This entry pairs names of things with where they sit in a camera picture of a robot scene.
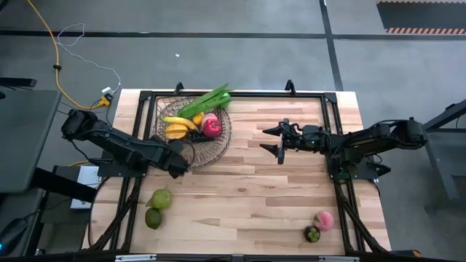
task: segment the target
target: wooden table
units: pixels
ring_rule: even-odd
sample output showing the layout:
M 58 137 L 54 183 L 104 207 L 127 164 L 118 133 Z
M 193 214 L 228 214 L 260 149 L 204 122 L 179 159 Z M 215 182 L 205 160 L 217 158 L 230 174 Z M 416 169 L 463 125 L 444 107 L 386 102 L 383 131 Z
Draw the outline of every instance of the wooden table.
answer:
M 114 127 L 131 134 L 140 91 L 122 90 Z M 337 92 L 337 98 L 343 131 L 362 129 L 355 93 Z M 131 252 L 344 254 L 334 187 L 326 173 L 324 156 L 287 151 L 285 164 L 277 165 L 277 160 L 259 147 L 260 143 L 278 142 L 279 138 L 261 131 L 277 126 L 285 117 L 301 126 L 323 125 L 319 100 L 233 98 L 228 112 L 232 140 L 216 163 L 194 169 L 176 180 L 150 168 L 141 188 Z M 93 241 L 115 216 L 121 184 L 121 178 L 109 179 L 95 200 Z M 154 190 L 165 187 L 172 192 L 173 203 L 163 211 L 162 225 L 157 230 L 149 229 L 144 222 L 145 204 Z M 374 185 L 357 180 L 355 194 L 361 220 L 389 250 L 382 206 Z M 322 233 L 318 243 L 305 242 L 302 230 L 320 210 L 333 214 L 336 225 Z M 356 247 L 354 226 L 351 222 L 348 226 Z M 125 228 L 126 220 L 122 223 L 119 246 Z

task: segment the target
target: yellow cable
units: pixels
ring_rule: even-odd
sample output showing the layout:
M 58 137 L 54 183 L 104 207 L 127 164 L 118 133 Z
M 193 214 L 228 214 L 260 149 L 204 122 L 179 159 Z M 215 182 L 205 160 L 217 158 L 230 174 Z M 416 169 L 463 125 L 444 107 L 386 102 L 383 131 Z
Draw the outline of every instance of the yellow cable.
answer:
M 49 34 L 50 34 L 50 37 L 52 37 L 52 41 L 53 41 L 53 45 L 55 47 L 55 64 L 57 66 L 60 65 L 60 54 L 58 53 L 58 46 L 57 46 L 57 42 L 55 41 L 55 37 L 53 36 L 53 33 L 52 31 L 50 30 L 50 27 L 49 25 L 47 25 L 47 22 L 45 22 L 44 18 L 41 16 L 41 14 L 39 13 L 39 11 L 37 10 L 37 8 L 32 4 L 31 0 L 27 0 L 29 5 L 32 7 L 32 9 L 34 9 L 34 11 L 36 12 L 37 16 L 39 16 L 39 18 L 41 19 L 42 23 L 45 25 L 45 27 L 47 28 L 47 30 L 49 31 Z M 65 91 L 63 91 L 63 89 L 61 88 L 60 86 L 60 81 L 58 81 L 58 71 L 59 69 L 56 68 L 55 69 L 55 83 L 57 84 L 57 87 L 58 89 L 60 90 L 60 92 L 66 97 L 68 98 L 68 100 L 70 100 L 75 106 L 77 106 L 78 108 L 80 109 L 85 109 L 85 110 L 92 110 L 92 109 L 96 109 L 96 108 L 100 108 L 101 106 L 103 106 L 102 104 L 97 104 L 96 106 L 93 106 L 93 107 L 90 107 L 90 106 L 81 106 L 80 104 L 78 104 L 75 100 L 71 99 L 70 96 L 68 94 L 66 94 Z
M 89 164 L 89 161 L 76 162 L 74 164 L 70 164 L 70 167 L 80 166 L 80 165 L 84 165 L 84 164 Z

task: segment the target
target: concrete floor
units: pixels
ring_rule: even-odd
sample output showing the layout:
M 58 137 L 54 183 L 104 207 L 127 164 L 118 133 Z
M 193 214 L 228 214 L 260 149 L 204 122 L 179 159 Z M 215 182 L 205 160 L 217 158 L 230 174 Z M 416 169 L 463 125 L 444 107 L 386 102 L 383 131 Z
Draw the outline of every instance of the concrete floor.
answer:
M 85 23 L 89 31 L 208 33 L 323 33 L 318 0 L 47 0 L 36 1 L 52 30 Z M 327 0 L 333 33 L 385 34 L 375 0 Z M 0 12 L 0 29 L 44 30 L 25 1 Z M 466 41 L 335 41 L 343 88 L 356 91 L 363 123 L 414 116 L 426 122 L 466 98 Z M 320 39 L 121 39 L 83 38 L 71 50 L 114 68 L 122 88 L 279 90 L 292 79 L 300 90 L 335 90 L 328 49 Z M 100 90 L 115 87 L 111 72 L 61 52 L 61 83 L 89 105 Z M 55 61 L 48 37 L 0 36 L 0 76 L 31 77 L 38 90 L 55 90 Z M 67 108 L 60 105 L 61 111 Z M 113 119 L 114 108 L 110 110 Z M 60 138 L 57 114 L 39 166 L 69 165 L 80 153 Z M 466 118 L 459 126 L 466 126 Z M 78 146 L 89 156 L 101 150 Z M 444 197 L 424 149 L 382 154 L 392 172 L 380 180 L 382 206 L 393 250 L 416 249 L 427 257 L 466 261 L 464 210 L 428 215 L 424 205 Z M 42 245 L 52 252 L 76 250 L 64 239 L 69 226 L 52 229 Z

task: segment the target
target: white cable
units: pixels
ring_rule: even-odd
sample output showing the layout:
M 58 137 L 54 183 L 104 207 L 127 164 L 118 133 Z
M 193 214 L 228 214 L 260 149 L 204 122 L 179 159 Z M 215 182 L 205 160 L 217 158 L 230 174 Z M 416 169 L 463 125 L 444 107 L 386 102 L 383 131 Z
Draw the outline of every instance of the white cable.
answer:
M 60 41 L 60 35 L 66 31 L 66 29 L 70 28 L 70 27 L 73 27 L 73 26 L 77 26 L 77 25 L 82 25 L 82 34 L 81 36 L 79 36 L 74 42 L 73 44 L 62 44 L 61 41 Z M 113 93 L 116 93 L 119 89 L 119 87 L 122 85 L 122 79 L 119 78 L 119 75 L 116 73 L 116 71 L 112 68 L 107 68 L 107 67 L 103 67 L 103 66 L 100 66 L 90 60 L 87 60 L 87 59 L 84 59 L 81 55 L 76 55 L 74 53 L 72 53 L 70 50 L 68 50 L 66 47 L 72 47 L 74 46 L 78 40 L 80 40 L 83 36 L 84 36 L 84 28 L 86 27 L 86 25 L 84 23 L 77 23 L 77 24 L 73 24 L 73 25 L 68 25 L 67 27 L 65 27 L 57 36 L 57 44 L 63 48 L 65 51 L 68 52 L 68 54 L 70 54 L 71 56 L 74 56 L 74 57 L 79 57 L 81 60 L 83 60 L 84 62 L 87 62 L 87 63 L 92 63 L 94 66 L 96 66 L 97 68 L 100 68 L 100 69 L 104 69 L 104 70 L 109 70 L 109 71 L 112 71 L 114 72 L 115 76 L 118 78 L 118 86 L 116 87 L 115 90 L 112 90 Z

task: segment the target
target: banana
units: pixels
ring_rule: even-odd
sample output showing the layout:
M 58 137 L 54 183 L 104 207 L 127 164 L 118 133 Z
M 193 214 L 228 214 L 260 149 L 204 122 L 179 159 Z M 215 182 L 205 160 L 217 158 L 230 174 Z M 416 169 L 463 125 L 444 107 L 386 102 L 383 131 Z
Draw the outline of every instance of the banana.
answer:
M 190 130 L 197 130 L 197 127 L 193 122 L 189 121 L 188 119 L 181 118 L 181 117 L 166 116 L 163 118 L 163 121 L 167 123 L 171 123 L 171 124 L 182 124 L 185 127 L 188 127 Z

